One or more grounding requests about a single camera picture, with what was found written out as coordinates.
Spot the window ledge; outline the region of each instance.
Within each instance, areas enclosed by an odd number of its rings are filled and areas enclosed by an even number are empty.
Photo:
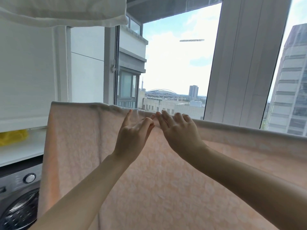
[[[135,33],[133,30],[131,30],[129,27],[127,26],[120,26],[121,30],[125,30],[127,32],[129,32],[131,35],[133,35],[134,37],[136,37],[137,39],[139,39],[141,42],[145,43],[145,45],[148,45],[148,41],[146,39],[144,39],[142,36],[140,36],[139,34]]]

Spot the cabinet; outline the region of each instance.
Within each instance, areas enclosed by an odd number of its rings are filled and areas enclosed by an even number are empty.
[[[0,32],[0,132],[46,126],[51,102],[68,101],[66,27]]]

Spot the finger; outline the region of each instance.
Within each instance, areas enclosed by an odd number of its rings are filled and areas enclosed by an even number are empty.
[[[146,137],[145,137],[145,143],[146,143],[146,141],[147,141],[147,139],[148,139],[148,137],[149,137],[149,135],[150,135],[152,129],[154,129],[154,127],[155,127],[154,124],[151,124],[151,125],[149,126],[149,128],[148,128],[148,130],[147,130],[147,133],[146,133]]]
[[[185,120],[184,120],[184,118],[183,118],[183,116],[182,116],[181,113],[176,113],[176,114],[174,115],[174,119],[175,119],[175,121],[176,121],[177,123],[184,123],[184,122],[185,122]]]
[[[191,123],[193,122],[193,120],[190,118],[190,116],[186,115],[186,114],[182,114],[183,119],[188,122]]]
[[[169,113],[165,110],[162,111],[162,116],[168,123],[168,125],[171,127],[176,124],[175,120],[173,119],[172,116],[169,115]]]
[[[165,119],[162,117],[162,114],[160,112],[157,112],[156,117],[159,121],[159,124],[160,124],[162,131],[166,131],[169,128],[169,125],[167,124]]]
[[[128,126],[130,124],[130,116],[131,116],[132,110],[129,110],[129,112],[126,114],[126,117],[124,121],[122,122],[121,128]]]
[[[148,117],[146,117],[143,121],[139,122],[139,124],[136,125],[136,128],[139,129],[141,134],[146,134],[149,126],[153,123],[154,121]]]

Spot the high-rise building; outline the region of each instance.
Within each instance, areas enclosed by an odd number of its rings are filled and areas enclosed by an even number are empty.
[[[189,98],[191,100],[197,100],[197,95],[198,95],[198,86],[190,85]]]
[[[293,26],[285,43],[266,129],[306,136],[307,23]]]

